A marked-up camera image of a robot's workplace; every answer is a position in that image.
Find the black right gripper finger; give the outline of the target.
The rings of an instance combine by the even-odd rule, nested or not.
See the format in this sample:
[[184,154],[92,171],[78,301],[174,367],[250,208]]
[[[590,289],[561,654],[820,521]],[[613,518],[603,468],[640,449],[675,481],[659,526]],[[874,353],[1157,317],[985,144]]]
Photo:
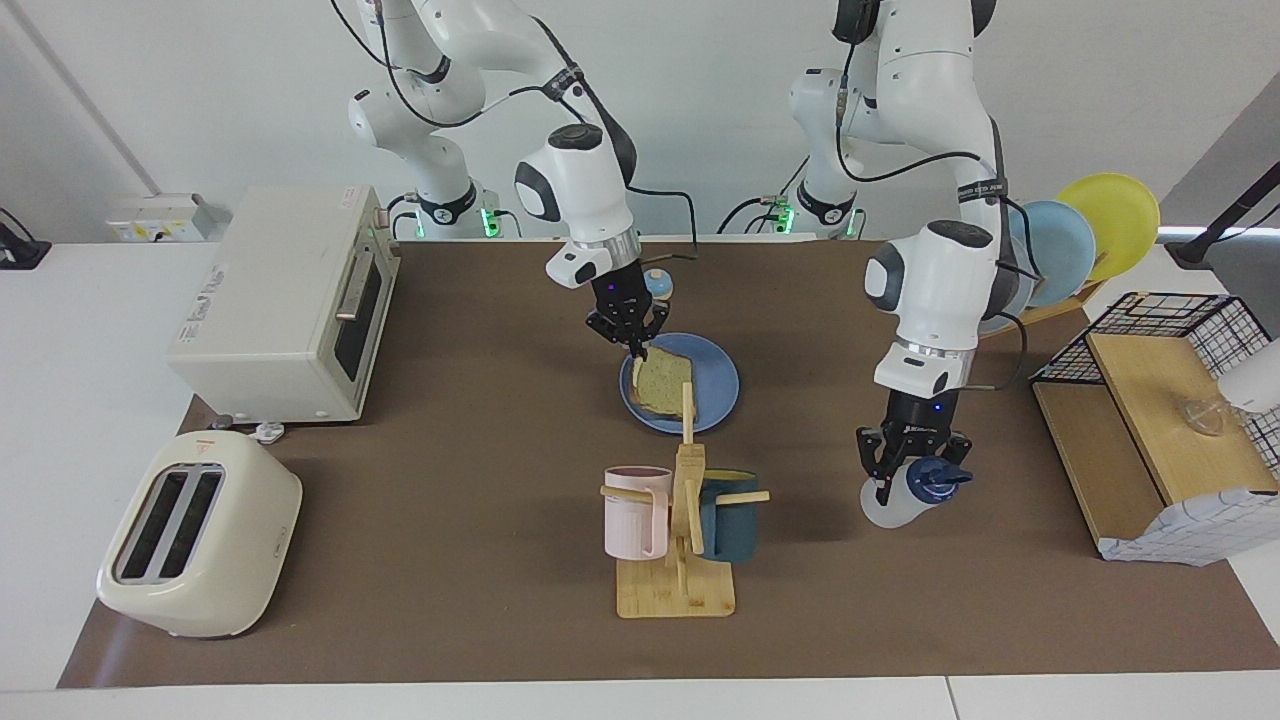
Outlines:
[[623,347],[630,357],[635,356],[634,329],[625,322],[609,319],[602,313],[589,313],[586,325],[605,341]]
[[669,315],[669,304],[664,300],[654,300],[646,310],[646,315],[639,322],[636,329],[636,357],[648,357],[648,343],[659,333]]

